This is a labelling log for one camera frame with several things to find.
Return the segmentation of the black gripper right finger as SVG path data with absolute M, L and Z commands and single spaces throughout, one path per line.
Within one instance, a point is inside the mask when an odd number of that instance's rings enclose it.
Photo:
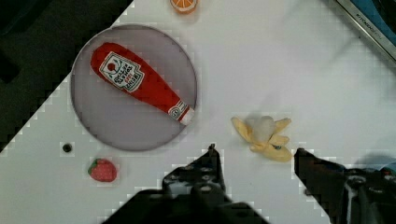
M 396 224 L 393 158 L 370 157 L 359 168 L 346 168 L 299 148 L 294 173 L 331 224 Z

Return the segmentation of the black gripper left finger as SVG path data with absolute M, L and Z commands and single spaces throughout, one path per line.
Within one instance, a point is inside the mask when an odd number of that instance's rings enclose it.
M 163 178 L 162 188 L 173 198 L 191 193 L 197 184 L 214 185 L 226 190 L 220 154 L 216 145 L 210 144 L 204 155 L 191 163 L 179 166 Z

